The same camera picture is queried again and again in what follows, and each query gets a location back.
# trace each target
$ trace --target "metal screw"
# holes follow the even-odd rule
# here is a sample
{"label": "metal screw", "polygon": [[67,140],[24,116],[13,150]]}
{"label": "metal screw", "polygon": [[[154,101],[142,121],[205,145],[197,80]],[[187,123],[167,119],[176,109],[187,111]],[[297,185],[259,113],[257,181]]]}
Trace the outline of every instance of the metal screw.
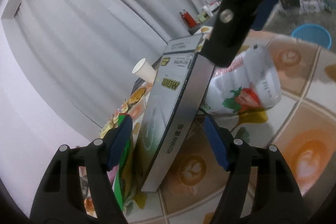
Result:
{"label": "metal screw", "polygon": [[68,149],[68,146],[66,145],[66,144],[63,144],[63,145],[61,145],[60,147],[59,147],[59,150],[61,151],[61,152],[64,152],[64,151],[66,151]]}
{"label": "metal screw", "polygon": [[102,140],[102,139],[95,139],[95,140],[93,141],[93,144],[96,145],[96,146],[101,145],[102,143],[103,143],[103,140]]}
{"label": "metal screw", "polygon": [[235,139],[235,140],[233,141],[233,143],[234,143],[235,145],[242,145],[242,144],[243,144],[243,141],[242,141],[241,139]]}
{"label": "metal screw", "polygon": [[233,12],[230,9],[225,9],[221,12],[219,19],[223,23],[229,23],[233,19]]}
{"label": "metal screw", "polygon": [[276,152],[278,150],[278,148],[275,145],[270,145],[269,149],[273,152]]}

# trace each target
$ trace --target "yellow leaf graphic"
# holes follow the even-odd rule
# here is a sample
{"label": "yellow leaf graphic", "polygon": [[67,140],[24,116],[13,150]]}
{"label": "yellow leaf graphic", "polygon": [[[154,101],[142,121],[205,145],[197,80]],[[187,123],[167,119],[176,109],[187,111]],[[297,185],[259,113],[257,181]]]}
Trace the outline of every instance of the yellow leaf graphic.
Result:
{"label": "yellow leaf graphic", "polygon": [[249,110],[247,112],[239,114],[238,123],[231,130],[231,132],[233,132],[238,126],[240,126],[243,123],[264,123],[267,121],[268,116],[264,108]]}
{"label": "yellow leaf graphic", "polygon": [[332,81],[336,82],[336,64],[326,66],[324,72]]}
{"label": "yellow leaf graphic", "polygon": [[209,224],[214,214],[215,213],[207,213],[204,217],[203,224]]}
{"label": "yellow leaf graphic", "polygon": [[239,51],[237,52],[236,56],[237,56],[238,54],[241,54],[242,52],[246,52],[246,51],[249,49],[249,47],[250,47],[250,46],[248,46],[248,45],[242,45],[242,46],[240,47]]}
{"label": "yellow leaf graphic", "polygon": [[131,190],[132,190],[132,181],[133,181],[133,149],[130,149],[129,155],[127,157],[124,169],[122,171],[121,177],[124,180],[125,183],[125,188],[124,188],[124,199],[126,200],[126,198],[130,195]]}
{"label": "yellow leaf graphic", "polygon": [[143,210],[146,205],[147,194],[138,191],[133,197],[133,200],[137,203],[138,207]]}

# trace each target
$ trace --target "blue gripper pad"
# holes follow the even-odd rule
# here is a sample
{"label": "blue gripper pad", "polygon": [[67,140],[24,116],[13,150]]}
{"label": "blue gripper pad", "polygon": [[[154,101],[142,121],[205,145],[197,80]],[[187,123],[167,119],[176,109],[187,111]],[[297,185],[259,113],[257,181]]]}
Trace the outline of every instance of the blue gripper pad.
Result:
{"label": "blue gripper pad", "polygon": [[107,145],[112,143],[109,148],[110,154],[107,164],[110,170],[120,163],[120,159],[124,152],[127,141],[130,140],[132,130],[132,117],[129,115],[124,115],[120,125],[118,125],[117,128],[110,129],[103,138]]}
{"label": "blue gripper pad", "polygon": [[230,163],[228,161],[228,147],[226,147],[226,145],[229,145],[230,141],[233,140],[230,131],[226,128],[220,128],[210,116],[206,116],[203,128],[212,152],[215,154],[217,163],[223,167],[224,170],[229,171]]}

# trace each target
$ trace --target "product box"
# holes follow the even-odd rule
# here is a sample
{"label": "product box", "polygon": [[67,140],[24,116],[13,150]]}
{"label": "product box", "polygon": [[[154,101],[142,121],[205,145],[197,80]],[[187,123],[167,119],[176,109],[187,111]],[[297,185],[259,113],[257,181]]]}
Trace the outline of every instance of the product box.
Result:
{"label": "product box", "polygon": [[214,70],[201,56],[203,35],[169,42],[158,69],[134,149],[141,191],[155,192],[172,165]]}

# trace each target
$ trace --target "snack bag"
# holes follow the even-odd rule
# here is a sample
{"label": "snack bag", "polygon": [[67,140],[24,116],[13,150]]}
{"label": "snack bag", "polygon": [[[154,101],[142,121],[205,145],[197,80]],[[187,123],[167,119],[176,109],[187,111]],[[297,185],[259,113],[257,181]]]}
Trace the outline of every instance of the snack bag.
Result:
{"label": "snack bag", "polygon": [[238,54],[230,67],[215,69],[201,108],[209,114],[238,114],[272,107],[280,99],[273,60],[265,47],[255,45]]}

